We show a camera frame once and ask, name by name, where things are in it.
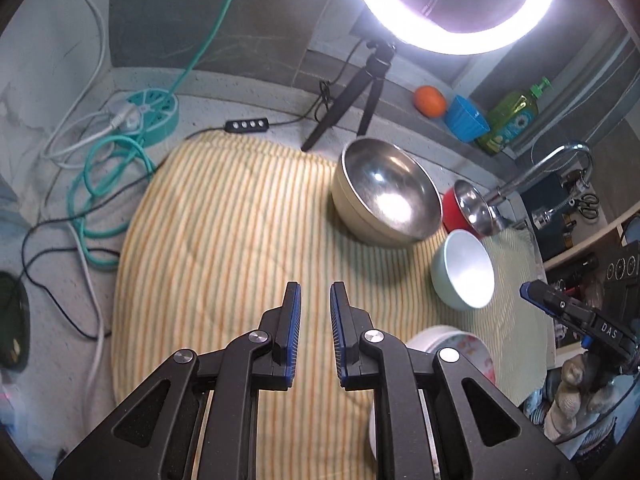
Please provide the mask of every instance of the bottle label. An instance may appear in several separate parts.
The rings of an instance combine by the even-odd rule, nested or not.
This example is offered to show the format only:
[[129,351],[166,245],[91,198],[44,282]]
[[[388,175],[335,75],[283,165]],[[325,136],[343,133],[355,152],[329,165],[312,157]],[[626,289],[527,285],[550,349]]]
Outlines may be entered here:
[[494,150],[500,151],[513,139],[519,136],[522,131],[531,124],[535,115],[530,110],[523,110],[518,113],[511,121],[498,130],[491,138],[488,145]]

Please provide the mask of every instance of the scissors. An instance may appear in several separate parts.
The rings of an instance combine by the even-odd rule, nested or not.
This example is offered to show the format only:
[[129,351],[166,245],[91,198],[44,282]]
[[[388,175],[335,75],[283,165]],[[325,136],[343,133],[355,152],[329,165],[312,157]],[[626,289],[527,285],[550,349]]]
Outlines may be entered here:
[[595,220],[600,215],[599,204],[600,199],[593,193],[585,193],[580,198],[569,200],[569,206],[587,220]]

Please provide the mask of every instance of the screw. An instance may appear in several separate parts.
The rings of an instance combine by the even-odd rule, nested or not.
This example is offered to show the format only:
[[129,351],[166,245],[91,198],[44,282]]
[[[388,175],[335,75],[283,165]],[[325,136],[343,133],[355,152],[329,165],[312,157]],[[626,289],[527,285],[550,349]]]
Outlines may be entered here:
[[191,350],[178,350],[174,354],[174,361],[178,364],[186,364],[193,359],[193,352]]
[[460,354],[453,348],[443,348],[440,350],[440,358],[447,363],[455,363],[460,359]]
[[364,339],[370,343],[379,343],[385,338],[385,335],[380,330],[367,330],[364,333]]
[[264,343],[269,338],[269,335],[262,330],[254,330],[249,334],[249,341],[252,343]]

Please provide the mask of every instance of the gloved hand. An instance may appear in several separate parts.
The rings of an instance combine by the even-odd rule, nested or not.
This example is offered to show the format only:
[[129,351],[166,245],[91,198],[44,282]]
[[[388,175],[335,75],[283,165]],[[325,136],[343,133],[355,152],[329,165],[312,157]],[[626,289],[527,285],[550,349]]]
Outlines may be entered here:
[[[613,382],[595,393],[588,391],[599,365],[600,360],[588,352],[568,359],[562,365],[562,382],[545,416],[545,435],[551,441],[593,424],[601,413],[618,402],[620,393]],[[592,430],[560,444],[558,449],[571,459],[583,442],[588,447],[597,446],[608,435],[613,416],[610,414]]]

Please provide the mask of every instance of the wooden shelf edge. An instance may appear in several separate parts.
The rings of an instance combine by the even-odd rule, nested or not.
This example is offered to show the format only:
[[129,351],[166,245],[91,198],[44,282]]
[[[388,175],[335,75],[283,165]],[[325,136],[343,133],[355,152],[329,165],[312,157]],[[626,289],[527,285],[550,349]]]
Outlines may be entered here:
[[639,210],[640,210],[640,202],[636,202],[633,206],[631,206],[631,208],[627,209],[624,213],[622,213],[622,215],[616,218],[612,223],[608,224],[606,228],[601,229],[596,234],[591,235],[589,238],[580,242],[579,244],[572,247],[571,249],[566,250],[564,253],[558,254],[558,256],[555,256],[550,260],[547,260],[544,263],[545,270],[554,269],[558,265],[564,264],[568,260],[571,260],[578,254],[587,250],[598,240],[608,235],[610,232],[614,230],[617,232],[620,232],[618,228],[621,228],[622,224],[627,220],[629,220]]

